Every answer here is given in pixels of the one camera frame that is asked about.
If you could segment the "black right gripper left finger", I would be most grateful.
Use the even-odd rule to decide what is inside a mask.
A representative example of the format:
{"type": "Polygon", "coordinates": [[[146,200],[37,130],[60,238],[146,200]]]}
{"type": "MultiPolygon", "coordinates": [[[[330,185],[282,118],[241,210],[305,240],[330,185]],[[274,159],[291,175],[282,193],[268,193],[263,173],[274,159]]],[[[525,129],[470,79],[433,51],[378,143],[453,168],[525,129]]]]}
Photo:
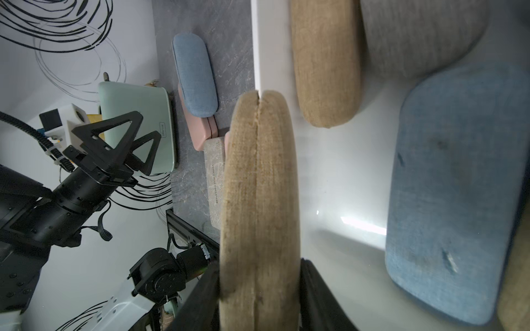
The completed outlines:
{"type": "Polygon", "coordinates": [[[167,330],[219,330],[219,263],[211,263],[167,330]]]}

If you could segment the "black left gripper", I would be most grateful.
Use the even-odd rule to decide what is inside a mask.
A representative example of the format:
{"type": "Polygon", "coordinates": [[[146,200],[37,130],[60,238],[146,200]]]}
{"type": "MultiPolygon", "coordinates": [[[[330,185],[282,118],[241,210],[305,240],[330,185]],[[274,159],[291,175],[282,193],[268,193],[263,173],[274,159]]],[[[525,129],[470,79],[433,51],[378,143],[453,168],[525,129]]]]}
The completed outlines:
{"type": "MultiPolygon", "coordinates": [[[[136,134],[143,116],[132,111],[94,124],[78,126],[73,134],[82,140],[88,156],[110,166],[126,165],[135,172],[151,175],[161,135],[150,132],[138,139],[136,134]]],[[[77,168],[53,190],[51,215],[54,219],[88,219],[104,205],[118,187],[133,187],[134,177],[116,182],[99,183],[83,169],[77,168]]]]}

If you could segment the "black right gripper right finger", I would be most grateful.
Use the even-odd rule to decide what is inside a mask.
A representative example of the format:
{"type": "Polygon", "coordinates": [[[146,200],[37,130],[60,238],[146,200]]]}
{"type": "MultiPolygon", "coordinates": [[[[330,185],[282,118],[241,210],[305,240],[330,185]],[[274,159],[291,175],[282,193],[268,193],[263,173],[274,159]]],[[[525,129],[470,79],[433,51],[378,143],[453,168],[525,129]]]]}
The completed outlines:
{"type": "Polygon", "coordinates": [[[358,331],[308,259],[300,265],[300,330],[358,331]]]}

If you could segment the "olive glasses case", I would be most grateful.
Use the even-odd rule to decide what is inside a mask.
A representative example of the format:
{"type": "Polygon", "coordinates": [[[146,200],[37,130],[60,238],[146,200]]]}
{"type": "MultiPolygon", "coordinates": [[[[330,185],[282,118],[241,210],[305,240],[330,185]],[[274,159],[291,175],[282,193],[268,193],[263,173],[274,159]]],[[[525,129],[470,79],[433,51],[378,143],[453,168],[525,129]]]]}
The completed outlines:
{"type": "Polygon", "coordinates": [[[300,207],[288,105],[276,91],[243,94],[224,173],[220,241],[222,330],[296,330],[300,207]]]}

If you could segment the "pink glasses case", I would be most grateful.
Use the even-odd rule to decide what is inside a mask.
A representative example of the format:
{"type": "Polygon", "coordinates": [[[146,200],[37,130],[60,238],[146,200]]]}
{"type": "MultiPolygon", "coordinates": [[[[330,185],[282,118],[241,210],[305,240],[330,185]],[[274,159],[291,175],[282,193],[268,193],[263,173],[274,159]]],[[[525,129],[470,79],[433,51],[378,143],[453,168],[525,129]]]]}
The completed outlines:
{"type": "Polygon", "coordinates": [[[224,136],[224,155],[225,157],[229,154],[229,139],[230,139],[230,132],[228,131],[224,136]]]}
{"type": "Polygon", "coordinates": [[[215,117],[201,118],[192,115],[184,102],[184,94],[180,84],[178,85],[178,92],[193,147],[197,151],[203,151],[207,140],[219,137],[215,117]]]}

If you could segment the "beige grey glasses case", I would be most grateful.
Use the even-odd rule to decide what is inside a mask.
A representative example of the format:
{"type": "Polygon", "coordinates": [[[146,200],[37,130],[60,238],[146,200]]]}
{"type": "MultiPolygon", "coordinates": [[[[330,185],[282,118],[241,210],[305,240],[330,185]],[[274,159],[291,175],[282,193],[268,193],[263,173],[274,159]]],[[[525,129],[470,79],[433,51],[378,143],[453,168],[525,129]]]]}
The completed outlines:
{"type": "Polygon", "coordinates": [[[226,161],[224,137],[212,138],[204,142],[204,161],[211,225],[215,229],[221,230],[226,161]]]}

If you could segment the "blue glasses case narrow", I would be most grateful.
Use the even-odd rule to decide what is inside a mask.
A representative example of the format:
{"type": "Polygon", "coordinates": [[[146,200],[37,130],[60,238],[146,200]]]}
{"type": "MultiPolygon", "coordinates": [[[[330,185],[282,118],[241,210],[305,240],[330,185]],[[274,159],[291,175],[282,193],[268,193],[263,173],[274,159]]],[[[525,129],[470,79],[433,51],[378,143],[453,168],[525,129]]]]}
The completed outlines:
{"type": "Polygon", "coordinates": [[[203,39],[179,33],[173,37],[173,53],[185,107],[195,117],[212,117],[218,110],[218,94],[203,39]]]}

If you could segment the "light blue glasses case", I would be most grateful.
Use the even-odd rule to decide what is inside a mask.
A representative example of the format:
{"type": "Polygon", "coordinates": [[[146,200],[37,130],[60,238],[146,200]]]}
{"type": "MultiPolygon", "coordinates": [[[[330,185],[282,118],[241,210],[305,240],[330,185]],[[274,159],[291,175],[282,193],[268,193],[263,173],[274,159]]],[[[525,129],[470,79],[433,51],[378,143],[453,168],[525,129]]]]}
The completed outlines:
{"type": "Polygon", "coordinates": [[[400,109],[385,264],[425,306],[494,312],[529,178],[529,72],[476,63],[420,82],[400,109]]]}

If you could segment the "tan fabric glasses case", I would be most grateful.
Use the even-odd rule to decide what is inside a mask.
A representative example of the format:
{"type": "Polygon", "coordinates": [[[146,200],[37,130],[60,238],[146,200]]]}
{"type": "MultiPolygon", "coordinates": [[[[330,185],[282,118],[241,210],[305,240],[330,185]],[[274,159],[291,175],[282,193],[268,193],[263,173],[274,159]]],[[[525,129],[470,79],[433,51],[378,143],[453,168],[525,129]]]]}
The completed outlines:
{"type": "Polygon", "coordinates": [[[298,103],[312,126],[350,121],[362,98],[359,1],[292,1],[298,103]]]}

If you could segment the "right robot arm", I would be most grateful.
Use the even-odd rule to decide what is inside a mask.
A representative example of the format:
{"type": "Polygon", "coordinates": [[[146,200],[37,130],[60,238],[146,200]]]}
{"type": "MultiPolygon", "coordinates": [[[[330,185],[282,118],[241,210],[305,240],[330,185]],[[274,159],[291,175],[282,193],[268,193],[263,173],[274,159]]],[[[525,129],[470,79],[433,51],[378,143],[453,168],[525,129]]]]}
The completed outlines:
{"type": "MultiPolygon", "coordinates": [[[[314,264],[301,260],[300,330],[357,330],[342,310],[314,264]]],[[[219,330],[219,266],[200,245],[176,257],[164,248],[147,252],[131,269],[134,297],[140,295],[160,306],[176,297],[190,280],[205,274],[189,303],[169,325],[169,330],[219,330]]]]}

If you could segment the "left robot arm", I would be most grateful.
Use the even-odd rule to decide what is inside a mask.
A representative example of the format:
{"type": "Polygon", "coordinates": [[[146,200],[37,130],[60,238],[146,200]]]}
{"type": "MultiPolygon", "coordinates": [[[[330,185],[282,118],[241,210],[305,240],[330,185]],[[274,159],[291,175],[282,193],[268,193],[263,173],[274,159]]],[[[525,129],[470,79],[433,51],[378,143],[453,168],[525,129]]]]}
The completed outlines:
{"type": "Polygon", "coordinates": [[[51,247],[77,247],[81,229],[120,186],[137,185],[135,172],[150,175],[161,135],[137,133],[138,111],[73,128],[76,148],[59,151],[33,127],[6,113],[1,121],[33,137],[69,173],[50,190],[1,167],[1,312],[23,313],[30,304],[51,247]]]}

